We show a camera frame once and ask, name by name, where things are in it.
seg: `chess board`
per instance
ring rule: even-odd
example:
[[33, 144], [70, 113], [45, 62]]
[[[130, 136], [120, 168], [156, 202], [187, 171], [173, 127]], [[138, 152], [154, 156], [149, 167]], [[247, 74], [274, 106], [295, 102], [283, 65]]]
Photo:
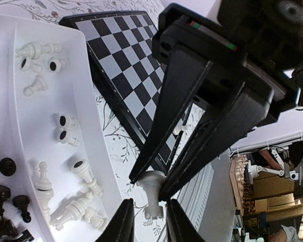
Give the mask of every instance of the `chess board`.
[[[152, 57], [157, 32], [146, 12], [95, 13], [63, 18], [86, 37], [92, 79], [133, 141], [142, 148], [156, 111], [166, 66]], [[187, 122], [191, 105], [179, 120]], [[154, 169], [167, 173], [182, 133], [171, 134]]]

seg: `white square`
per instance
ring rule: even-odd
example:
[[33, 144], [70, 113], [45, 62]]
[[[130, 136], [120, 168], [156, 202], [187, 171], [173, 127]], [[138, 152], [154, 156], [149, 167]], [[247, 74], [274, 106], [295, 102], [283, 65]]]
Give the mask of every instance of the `white square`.
[[146, 72], [148, 75], [150, 75], [151, 73], [154, 72], [154, 68], [152, 67], [150, 61], [148, 60], [148, 58], [144, 58], [143, 60], [141, 60], [141, 64], [143, 65], [143, 67], [145, 68]]
[[176, 143], [176, 139], [175, 139], [174, 135], [170, 135], [168, 140], [166, 141], [166, 144], [172, 150], [173, 147], [175, 146], [175, 143]]
[[123, 31], [123, 34], [125, 35], [130, 45], [135, 45], [136, 43], [138, 43], [136, 37], [133, 35], [130, 29]]
[[163, 81], [163, 76], [164, 76], [164, 73], [163, 73], [162, 69], [159, 67], [156, 70], [156, 73], [157, 73], [157, 76], [159, 77], [160, 81], [162, 82]]
[[127, 23], [128, 27], [130, 29], [136, 29], [137, 28], [135, 22], [133, 22], [133, 20], [130, 16], [124, 16], [123, 19], [125, 20], [125, 22]]
[[156, 108], [157, 108], [157, 106], [153, 102], [152, 99], [147, 103], [147, 105], [145, 107], [147, 113], [149, 114], [149, 116], [151, 117], [152, 120], [153, 120], [153, 118], [155, 116]]
[[149, 46], [147, 45], [147, 43], [145, 41], [142, 41], [139, 43], [141, 46], [141, 49], [143, 50], [143, 52], [146, 54], [146, 56], [151, 55], [151, 49], [149, 48]]
[[151, 97], [153, 97], [156, 92], [157, 92], [157, 88], [155, 87], [155, 85], [153, 84], [152, 80], [150, 77], [148, 77], [144, 82], [143, 85], [145, 86], [147, 92], [149, 93], [149, 95]]
[[112, 80], [114, 77], [116, 77], [122, 72], [112, 55], [101, 59], [100, 64], [103, 67], [107, 76], [110, 78], [110, 80]]
[[92, 24], [91, 20], [77, 22], [76, 25], [79, 30], [85, 35], [86, 41], [101, 37], [94, 25]]
[[117, 40], [113, 35], [106, 35], [102, 37], [102, 40], [111, 54], [114, 54], [121, 49], [120, 45], [117, 43]]
[[144, 40], [150, 39], [150, 37], [144, 27], [140, 27], [140, 28], [138, 28], [138, 30], [141, 33]]
[[137, 17], [138, 17], [140, 23], [142, 24], [142, 26], [148, 26], [145, 18], [142, 15], [137, 15]]
[[134, 52], [134, 50], [132, 49], [131, 46], [128, 48], [125, 48], [123, 50], [123, 52], [126, 55], [126, 57], [128, 58], [131, 65], [134, 65], [135, 63], [137, 63], [139, 61], [137, 54]]
[[125, 98], [125, 104], [134, 117], [137, 117], [143, 110], [143, 105], [135, 92]]
[[156, 28], [152, 25], [152, 26], [149, 26], [151, 32], [153, 33], [153, 35], [155, 35], [157, 33], [157, 30]]
[[121, 32], [121, 29], [114, 18], [103, 19], [112, 34]]
[[141, 79], [133, 67], [126, 69], [123, 74], [133, 89], [135, 89], [141, 83]]

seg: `table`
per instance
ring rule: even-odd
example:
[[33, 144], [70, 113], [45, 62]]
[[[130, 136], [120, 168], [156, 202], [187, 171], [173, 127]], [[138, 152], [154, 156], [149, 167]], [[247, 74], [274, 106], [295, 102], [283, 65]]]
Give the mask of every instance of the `table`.
[[[144, 10], [157, 26], [158, 15], [163, 10], [160, 0], [0, 0], [0, 14], [32, 18], [57, 24], [63, 16], [101, 11]], [[128, 133], [110, 110], [102, 95], [95, 89], [96, 104], [100, 113], [102, 129], [111, 157], [118, 185], [123, 198], [134, 198], [135, 234], [143, 242], [156, 241], [164, 228], [165, 220], [145, 220], [144, 208], [147, 198], [142, 188], [130, 184], [129, 173], [139, 154]], [[192, 129], [182, 137], [179, 153], [195, 128], [203, 111], [193, 106], [188, 124]]]

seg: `patterned surface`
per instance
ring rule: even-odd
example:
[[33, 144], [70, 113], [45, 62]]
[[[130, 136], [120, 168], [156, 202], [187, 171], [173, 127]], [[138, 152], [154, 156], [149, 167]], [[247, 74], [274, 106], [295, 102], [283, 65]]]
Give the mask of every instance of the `patterned surface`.
[[[146, 139], [166, 69], [152, 57], [151, 41], [157, 30], [151, 19], [144, 12], [117, 12], [82, 16], [74, 22], [86, 37], [89, 53], [96, 63], [94, 66], [103, 73], [105, 80], [99, 82], [109, 87], [105, 91], [111, 92], [108, 96], [112, 100], [106, 101], [121, 106], [114, 112], [116, 116], [122, 112], [126, 117], [121, 122], [132, 127], [127, 130], [129, 134], [134, 136], [139, 130]], [[186, 114], [179, 120], [179, 125], [183, 124]], [[144, 142], [136, 139], [135, 143]], [[180, 136], [171, 134], [159, 151], [158, 158], [167, 169], [179, 141]]]
[[[158, 15], [163, 10], [163, 5], [159, 0], [0, 0], [0, 14], [32, 18], [55, 24], [63, 16], [117, 10], [147, 11], [152, 21], [157, 25]], [[135, 234], [140, 242], [157, 241], [165, 221], [145, 220], [146, 195], [142, 188], [130, 184], [128, 178], [139, 149], [120, 125], [97, 89], [95, 89], [95, 94], [105, 140], [119, 187], [124, 198], [134, 198], [135, 200]], [[188, 120], [188, 124], [191, 124], [192, 128], [196, 126], [202, 113], [203, 111], [198, 107], [192, 107]], [[177, 152], [181, 151], [191, 133], [192, 129], [184, 133]]]

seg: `white pawn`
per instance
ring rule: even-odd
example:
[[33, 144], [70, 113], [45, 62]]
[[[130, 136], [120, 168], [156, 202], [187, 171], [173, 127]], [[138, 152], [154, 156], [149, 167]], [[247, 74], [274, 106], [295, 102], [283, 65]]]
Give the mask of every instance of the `white pawn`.
[[179, 133], [180, 133], [181, 131], [189, 130], [190, 127], [191, 127], [191, 125], [177, 125], [177, 126], [173, 129], [172, 133], [173, 133], [174, 135], [179, 135]]
[[25, 44], [21, 49], [16, 50], [16, 57], [30, 57], [32, 59], [38, 59], [42, 54], [51, 54], [53, 52], [59, 53], [62, 50], [62, 46], [60, 43], [51, 44], [48, 43], [46, 45], [38, 44], [37, 42], [31, 42]]
[[39, 205], [47, 223], [50, 222], [49, 206], [48, 203], [54, 196], [52, 184], [47, 177], [47, 164], [41, 162], [39, 164], [39, 179], [35, 182], [36, 194], [39, 200]]
[[64, 129], [68, 129], [69, 126], [78, 126], [80, 124], [80, 121], [75, 118], [71, 117], [67, 114], [62, 114], [59, 117], [59, 126]]
[[95, 197], [92, 193], [87, 193], [84, 198], [80, 198], [77, 201], [71, 201], [65, 207], [65, 212], [60, 219], [55, 219], [51, 222], [51, 225], [55, 226], [57, 230], [64, 228], [64, 224], [68, 221], [79, 220], [84, 214], [88, 206], [90, 206]]
[[62, 144], [70, 144], [74, 147], [78, 147], [80, 145], [80, 141], [75, 138], [68, 129], [60, 129], [57, 139], [58, 142]]
[[30, 57], [25, 57], [21, 61], [20, 70], [22, 70], [23, 72], [33, 71], [36, 73], [41, 73], [43, 68], [41, 65], [33, 63]]
[[158, 170], [146, 171], [137, 184], [147, 194], [148, 206], [145, 208], [146, 219], [163, 218], [163, 209], [159, 206], [158, 194], [165, 181], [165, 174]]
[[57, 73], [63, 66], [65, 66], [65, 60], [50, 58], [47, 65], [50, 72]]
[[83, 159], [77, 162], [71, 168], [75, 175], [81, 177], [89, 189], [91, 189], [93, 195], [102, 197], [102, 187], [97, 184], [97, 180], [90, 174], [90, 164], [87, 160]]
[[96, 227], [101, 232], [105, 231], [109, 220], [104, 218], [101, 214], [99, 214], [96, 210], [91, 207], [88, 207], [85, 210], [84, 220], [87, 223], [91, 223], [94, 227]]
[[37, 75], [35, 81], [29, 86], [24, 89], [24, 95], [26, 97], [30, 97], [36, 92], [39, 91], [47, 91], [48, 89], [48, 83], [46, 80], [41, 76]]

